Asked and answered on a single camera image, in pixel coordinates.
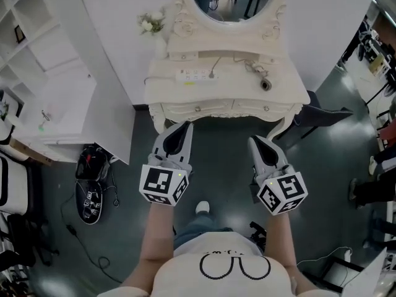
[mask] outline white cabinet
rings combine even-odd
[[[12,136],[32,150],[76,161],[97,143],[129,162],[134,109],[82,0],[0,0],[0,88],[23,104]]]

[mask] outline cable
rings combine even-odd
[[[90,254],[88,253],[88,250],[87,250],[87,248],[85,247],[85,244],[84,244],[84,243],[80,240],[80,238],[78,237],[76,230],[73,228],[72,225],[66,223],[66,221],[65,221],[65,219],[64,219],[63,208],[64,208],[64,206],[74,197],[74,194],[75,194],[75,192],[73,192],[72,195],[71,195],[69,198],[67,198],[67,199],[61,204],[61,216],[62,216],[62,221],[63,221],[64,225],[66,226],[66,229],[70,232],[70,234],[71,234],[72,236],[74,236],[74,237],[78,240],[78,242],[79,242],[80,245],[82,246],[82,249],[84,250],[85,255],[87,255],[88,260],[91,262],[91,264],[94,265],[95,267],[97,267],[98,269],[100,269],[100,270],[102,271],[102,273],[105,274],[108,278],[110,278],[111,280],[114,280],[116,283],[120,283],[120,284],[121,284],[122,282],[121,282],[120,280],[118,280],[118,279],[112,277],[111,275],[109,275],[109,274],[107,274],[107,273],[105,272],[105,269],[107,269],[108,267],[110,267],[110,260],[109,260],[109,258],[107,258],[107,257],[105,257],[105,256],[100,256],[100,257],[98,258],[98,262],[95,263],[95,262],[93,261],[93,259],[91,258]]]
[[[110,187],[114,188],[114,196],[115,196],[115,200],[113,201],[113,205],[118,208],[119,206],[119,200],[118,200],[118,190],[117,190],[117,186],[116,186],[116,182],[114,180],[114,175],[113,175],[113,169],[110,166],[110,171],[111,171],[111,179],[113,180],[113,185]]]
[[[217,65],[217,63],[218,63],[218,61],[221,60],[221,58],[222,58],[222,56],[220,56],[220,57],[217,59],[217,61],[215,62],[215,64],[213,65],[212,69],[210,70],[209,78],[214,78],[214,77],[215,77],[215,74],[213,73],[213,70],[215,69],[215,67],[216,67],[216,65]]]
[[[347,279],[347,277],[348,277],[348,267],[346,268],[346,275],[345,275],[345,278],[344,278],[344,280],[342,281],[340,287],[342,287],[342,284],[344,284],[344,282],[345,282],[345,280]]]
[[[143,80],[144,85],[146,86],[146,80],[150,78],[156,78],[156,79],[172,79],[174,80],[174,77],[160,77],[160,76],[148,76]]]
[[[259,73],[262,78],[266,78],[268,76],[269,71],[266,71],[264,67],[262,67],[260,64],[257,64],[255,61],[252,61],[251,59],[235,59],[235,52],[233,53],[233,61],[234,62],[243,62],[245,64],[245,69],[248,72],[256,72]]]
[[[301,263],[303,263],[303,262],[317,262],[317,261],[319,261],[319,260],[325,259],[326,257],[329,257],[330,255],[332,255],[332,254],[333,254],[336,250],[338,250],[338,249],[349,249],[349,250],[351,250],[351,255],[353,254],[353,250],[352,250],[349,246],[340,246],[340,247],[336,248],[333,252],[331,252],[329,255],[320,257],[320,258],[318,258],[318,259],[316,259],[316,260],[301,260],[301,261],[299,261],[299,262],[297,263],[297,266],[299,266],[299,265],[300,265]]]

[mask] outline white sneaker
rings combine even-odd
[[[376,170],[377,162],[375,161],[374,157],[370,157],[370,164],[369,164],[369,174],[372,176]]]
[[[209,213],[209,209],[210,209],[209,203],[207,201],[201,201],[199,202],[199,204],[197,204],[196,214],[202,211]]]

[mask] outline shoe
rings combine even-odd
[[[358,183],[357,178],[353,178],[349,183],[349,200],[353,200],[356,198],[354,191],[357,183]]]
[[[376,170],[376,167],[377,167],[377,162],[375,161],[375,159],[374,159],[374,157],[373,156],[371,156],[370,157],[370,164],[369,164],[369,174],[372,176],[372,175],[374,175],[374,172],[375,172],[375,170]]]
[[[365,239],[363,241],[362,247],[363,247],[363,249],[368,249],[370,247],[370,241],[368,239]]]
[[[210,210],[209,203],[207,201],[201,201],[199,202],[199,204],[197,204],[196,214],[198,214],[199,212],[209,213],[209,210]]]
[[[338,68],[340,71],[344,71],[344,68],[342,67],[341,61],[338,61],[335,65],[336,68]]]

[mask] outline white vanity table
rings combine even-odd
[[[269,139],[287,129],[309,103],[309,96],[283,49],[284,0],[270,0],[256,16],[242,22],[213,20],[194,0],[176,0],[176,4],[179,12],[168,42],[169,57],[153,60],[146,79],[145,100],[155,129],[163,132],[165,119],[181,122],[206,116],[281,119]],[[176,76],[181,71],[210,71],[219,58],[215,79],[196,82]],[[268,72],[270,90],[263,90],[262,76],[248,71],[243,59]]]

